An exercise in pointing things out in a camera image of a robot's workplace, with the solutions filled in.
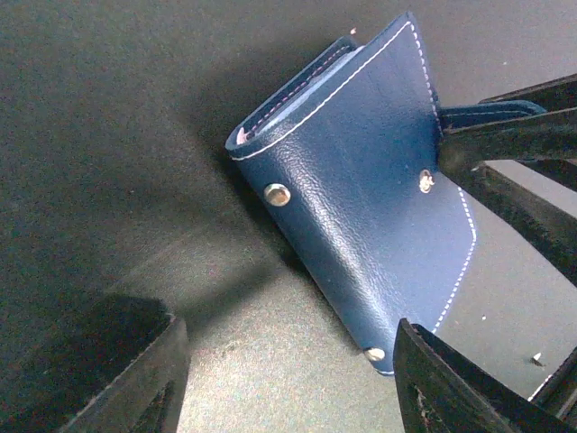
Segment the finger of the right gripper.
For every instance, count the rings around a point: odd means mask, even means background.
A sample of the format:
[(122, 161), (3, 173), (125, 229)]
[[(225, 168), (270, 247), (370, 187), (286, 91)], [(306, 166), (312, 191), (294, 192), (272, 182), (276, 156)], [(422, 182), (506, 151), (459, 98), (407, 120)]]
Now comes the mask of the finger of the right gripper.
[(512, 160), (576, 189), (576, 77), (570, 75), (487, 99), (527, 101), (545, 113), (458, 127), (440, 144), (441, 172), (513, 227), (570, 282), (576, 281), (576, 219), (489, 166)]
[(548, 377), (530, 401), (558, 419), (576, 419), (577, 348)]

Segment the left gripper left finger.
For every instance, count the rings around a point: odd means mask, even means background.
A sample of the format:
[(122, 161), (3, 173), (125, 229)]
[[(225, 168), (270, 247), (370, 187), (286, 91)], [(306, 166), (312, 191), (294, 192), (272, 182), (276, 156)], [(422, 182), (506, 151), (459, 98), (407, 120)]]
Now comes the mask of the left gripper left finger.
[(121, 294), (57, 321), (1, 371), (3, 432), (174, 432), (187, 324), (159, 299)]

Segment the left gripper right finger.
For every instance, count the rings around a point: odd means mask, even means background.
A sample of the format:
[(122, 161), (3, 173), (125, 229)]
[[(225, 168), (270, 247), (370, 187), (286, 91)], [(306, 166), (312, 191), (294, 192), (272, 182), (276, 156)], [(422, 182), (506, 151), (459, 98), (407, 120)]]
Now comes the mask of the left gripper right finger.
[(406, 432), (574, 432), (418, 324), (398, 323), (393, 365)]

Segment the blue leather card holder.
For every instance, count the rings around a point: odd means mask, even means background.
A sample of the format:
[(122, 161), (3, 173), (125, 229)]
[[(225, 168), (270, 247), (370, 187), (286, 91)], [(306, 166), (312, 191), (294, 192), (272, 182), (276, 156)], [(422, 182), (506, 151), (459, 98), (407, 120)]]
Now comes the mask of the blue leather card holder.
[(442, 107), (414, 16), (331, 44), (225, 148), (373, 368), (398, 322), (443, 323), (477, 229), (436, 158), (446, 128), (540, 115), (527, 100)]

